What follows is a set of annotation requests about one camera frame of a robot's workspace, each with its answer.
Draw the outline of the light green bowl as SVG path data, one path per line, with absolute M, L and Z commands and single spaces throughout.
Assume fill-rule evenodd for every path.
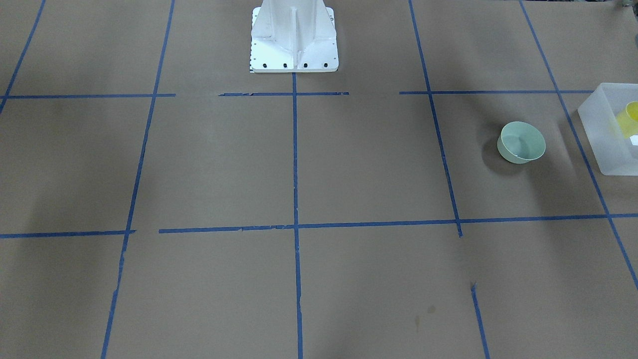
M 545 138 L 540 130 L 523 121 L 512 121 L 504 125 L 496 145 L 499 154 L 513 164 L 535 161 L 546 150 Z

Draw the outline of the yellow plastic cup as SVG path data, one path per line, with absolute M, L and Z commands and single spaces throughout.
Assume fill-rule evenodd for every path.
M 625 105 L 616 116 L 616 123 L 625 139 L 638 134 L 638 102 L 632 101 Z

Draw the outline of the clear plastic bin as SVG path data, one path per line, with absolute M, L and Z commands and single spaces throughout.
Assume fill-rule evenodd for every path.
M 637 100 L 637 95 L 636 84 L 601 83 L 577 109 L 604 175 L 638 175 L 637 133 L 626 137 L 616 119 L 630 102 Z

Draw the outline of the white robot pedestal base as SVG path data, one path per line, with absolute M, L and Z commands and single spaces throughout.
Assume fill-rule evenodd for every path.
M 251 72 L 338 71 L 335 16 L 323 0 L 264 0 L 251 20 Z

